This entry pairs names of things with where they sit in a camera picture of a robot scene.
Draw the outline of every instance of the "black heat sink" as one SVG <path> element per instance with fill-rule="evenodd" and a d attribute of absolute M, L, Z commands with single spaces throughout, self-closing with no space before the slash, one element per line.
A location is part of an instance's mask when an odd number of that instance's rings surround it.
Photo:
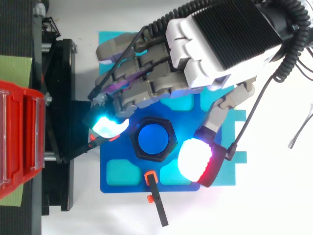
<path fill-rule="evenodd" d="M 251 0 L 223 0 L 193 19 L 225 70 L 282 44 Z"/>

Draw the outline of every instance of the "black hexagonal ring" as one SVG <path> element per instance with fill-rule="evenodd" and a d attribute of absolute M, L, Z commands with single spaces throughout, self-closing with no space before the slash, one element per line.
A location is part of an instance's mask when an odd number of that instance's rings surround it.
<path fill-rule="evenodd" d="M 157 124 L 157 125 L 162 126 L 168 134 L 167 146 L 165 147 L 163 151 L 161 151 L 160 153 L 156 153 L 156 154 L 146 153 L 144 150 L 142 150 L 139 144 L 140 131 L 145 126 L 148 126 L 151 124 Z M 167 156 L 174 150 L 174 148 L 177 146 L 177 143 L 178 143 L 171 121 L 160 118 L 160 117 L 145 117 L 141 119 L 139 123 L 137 124 L 136 128 L 134 129 L 134 131 L 132 132 L 131 139 L 133 142 L 135 153 L 138 158 L 153 161 L 153 162 L 159 162 L 159 163 L 161 163 L 167 158 Z"/>

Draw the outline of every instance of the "green mat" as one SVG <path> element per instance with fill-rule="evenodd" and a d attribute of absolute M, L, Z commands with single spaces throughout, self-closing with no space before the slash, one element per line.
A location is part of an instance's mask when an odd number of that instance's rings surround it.
<path fill-rule="evenodd" d="M 0 80 L 28 87 L 32 58 L 0 55 Z M 0 206 L 20 207 L 23 185 L 0 200 Z"/>

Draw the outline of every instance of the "glowing fingertip sensor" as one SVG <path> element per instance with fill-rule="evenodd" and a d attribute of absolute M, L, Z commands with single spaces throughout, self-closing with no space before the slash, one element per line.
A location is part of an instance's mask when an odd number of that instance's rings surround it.
<path fill-rule="evenodd" d="M 92 130 L 103 138 L 113 138 L 123 133 L 129 126 L 129 119 L 126 119 L 123 123 L 118 124 L 107 117 L 101 117 L 93 126 Z"/>
<path fill-rule="evenodd" d="M 211 147 L 203 141 L 195 138 L 184 141 L 178 156 L 181 175 L 197 182 L 204 174 L 211 157 Z"/>

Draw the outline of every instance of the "metal rod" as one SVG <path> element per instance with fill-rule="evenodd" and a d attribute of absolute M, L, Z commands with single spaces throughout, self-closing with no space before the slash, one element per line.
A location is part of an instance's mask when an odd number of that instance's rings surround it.
<path fill-rule="evenodd" d="M 45 162 L 54 162 L 56 160 L 53 152 L 45 152 Z"/>
<path fill-rule="evenodd" d="M 51 48 L 51 43 L 42 43 L 41 44 L 41 52 L 48 53 Z"/>

